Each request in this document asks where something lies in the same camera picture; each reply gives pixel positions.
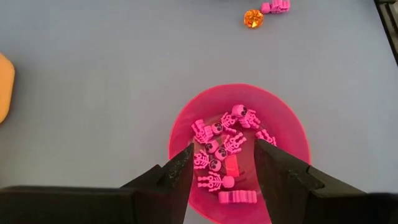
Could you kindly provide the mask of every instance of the pink lego piece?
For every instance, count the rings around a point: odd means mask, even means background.
[[[238,166],[238,158],[235,155],[227,156],[224,160],[224,167],[226,171],[226,175],[231,177],[239,177],[239,166]]]
[[[224,161],[225,157],[228,156],[228,153],[225,151],[225,148],[219,147],[214,155],[219,161]]]
[[[205,126],[202,119],[195,121],[191,127],[195,132],[195,137],[193,138],[200,144],[206,144],[214,136],[211,126]]]
[[[272,0],[270,7],[273,14],[288,12],[290,10],[290,0]]]
[[[242,148],[240,146],[246,141],[247,139],[243,137],[243,133],[239,133],[235,135],[234,137],[230,137],[230,135],[227,135],[225,138],[223,145],[228,153],[228,155],[232,155],[235,153],[238,153],[242,151]]]
[[[268,2],[264,2],[261,5],[261,13],[263,14],[268,14],[271,12],[271,6],[269,5]]]
[[[220,145],[218,144],[217,140],[211,140],[205,144],[206,152],[214,153],[218,149],[218,146]]]
[[[260,120],[256,117],[254,110],[248,110],[244,105],[235,105],[232,107],[232,115],[238,118],[244,128],[259,128]]]
[[[233,117],[231,114],[228,114],[228,112],[226,112],[221,117],[221,125],[224,128],[224,131],[229,132],[231,134],[235,134],[237,130],[230,127],[234,125],[237,120],[238,120],[237,118]]]
[[[211,125],[211,130],[215,135],[219,135],[223,132],[223,126],[221,123],[217,122]]]
[[[193,169],[204,169],[210,164],[209,155],[200,149],[198,153],[194,153]]]
[[[263,139],[263,140],[267,141],[268,143],[273,144],[274,146],[276,146],[276,139],[275,139],[275,137],[269,136],[267,130],[265,130],[265,129],[263,129],[263,130],[257,132],[257,133],[256,133],[256,137],[257,137],[258,139]]]
[[[219,203],[257,203],[255,190],[232,190],[218,192]]]
[[[199,181],[207,181],[208,183],[199,183]],[[209,171],[209,176],[198,177],[198,187],[207,187],[209,192],[219,190],[221,185],[225,188],[231,188],[235,184],[235,179],[230,176],[224,176],[222,179],[219,174]]]
[[[218,159],[212,159],[209,164],[209,169],[218,172],[221,169],[221,162]]]

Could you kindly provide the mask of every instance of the gray table surface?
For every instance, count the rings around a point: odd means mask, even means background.
[[[260,0],[2,0],[16,66],[0,125],[0,187],[118,187],[167,161],[184,104],[222,83],[288,103],[313,165],[398,191],[398,68],[372,0],[292,0],[258,30]],[[186,223],[208,223],[191,208]]]

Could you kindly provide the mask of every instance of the skeleton figure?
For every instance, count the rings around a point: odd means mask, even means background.
[[[219,135],[221,134],[223,131],[226,131],[228,133],[231,134],[235,134],[236,130],[233,128],[230,128],[232,125],[235,124],[235,122],[238,119],[235,117],[232,117],[232,115],[228,114],[228,112],[226,112],[222,117],[221,117],[221,123],[215,123],[213,125],[211,125],[211,128],[213,130],[213,133],[215,135]]]
[[[247,139],[245,137],[243,137],[243,133],[239,133],[239,134],[235,135],[234,137],[227,135],[223,142],[225,151],[228,153],[228,155],[235,154],[235,153],[242,151],[242,148],[240,148],[240,146],[246,140]]]
[[[248,110],[243,105],[235,105],[232,107],[232,115],[238,118],[244,128],[259,128],[260,120],[256,117],[254,110]]]
[[[235,179],[231,176],[224,176],[222,179],[219,174],[209,171],[209,176],[198,177],[198,187],[207,187],[209,192],[219,190],[221,185],[225,188],[231,188],[235,184]]]
[[[195,132],[195,136],[193,138],[200,144],[208,143],[214,136],[211,126],[205,126],[205,123],[202,119],[195,121],[191,127]]]
[[[221,162],[217,159],[209,160],[209,155],[202,149],[198,153],[194,153],[193,169],[205,169],[207,166],[210,170],[217,172],[221,169]]]
[[[257,132],[257,133],[256,133],[256,137],[257,137],[258,139],[263,139],[263,140],[267,141],[268,143],[273,144],[274,146],[276,146],[276,139],[275,139],[275,137],[269,136],[267,130],[265,130],[265,129],[263,129],[263,130]]]

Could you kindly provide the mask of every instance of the pink bowl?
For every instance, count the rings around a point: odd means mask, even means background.
[[[257,111],[261,125],[272,133],[277,146],[299,159],[310,163],[310,149],[303,126],[293,111],[278,97],[247,84],[228,84],[212,87],[201,92],[185,105],[174,123],[169,140],[169,159],[177,155],[192,142],[194,135],[191,124],[198,119],[214,118],[236,104],[244,104],[247,108]],[[253,150],[254,137],[248,139],[246,147]],[[255,175],[254,158],[249,153],[245,158],[239,158],[239,170],[243,167],[246,173],[252,171],[247,189],[257,190],[256,204],[220,204],[216,194],[210,194],[197,187],[194,174],[191,186],[189,204],[198,213],[217,223],[270,223],[266,204],[259,190]]]

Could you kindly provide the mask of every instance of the orange crystal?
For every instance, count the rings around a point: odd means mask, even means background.
[[[262,25],[264,15],[260,10],[251,9],[244,14],[243,22],[248,28],[258,28]]]

